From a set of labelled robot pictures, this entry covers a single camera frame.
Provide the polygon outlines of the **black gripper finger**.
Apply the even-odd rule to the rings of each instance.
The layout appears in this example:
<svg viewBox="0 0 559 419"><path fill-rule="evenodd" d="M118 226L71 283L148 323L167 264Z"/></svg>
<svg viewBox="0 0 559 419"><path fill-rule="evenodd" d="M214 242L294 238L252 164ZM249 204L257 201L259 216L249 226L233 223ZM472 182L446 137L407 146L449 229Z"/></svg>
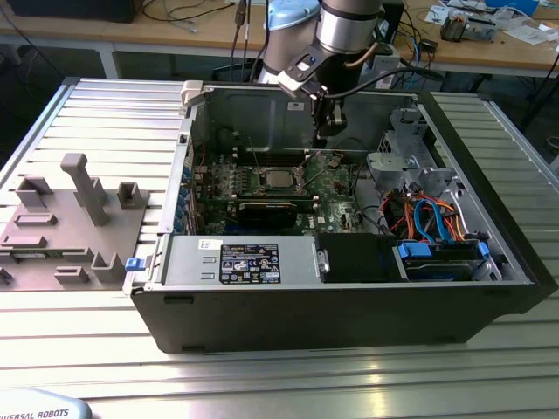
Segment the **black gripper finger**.
<svg viewBox="0 0 559 419"><path fill-rule="evenodd" d="M311 103L311 116L313 120L313 127L316 132L320 131L320 126L322 124L322 108L323 108L323 96L324 93L317 93L312 97Z"/></svg>
<svg viewBox="0 0 559 419"><path fill-rule="evenodd" d="M348 125L343 100L325 100L319 118L318 138L326 140L340 134Z"/></svg>

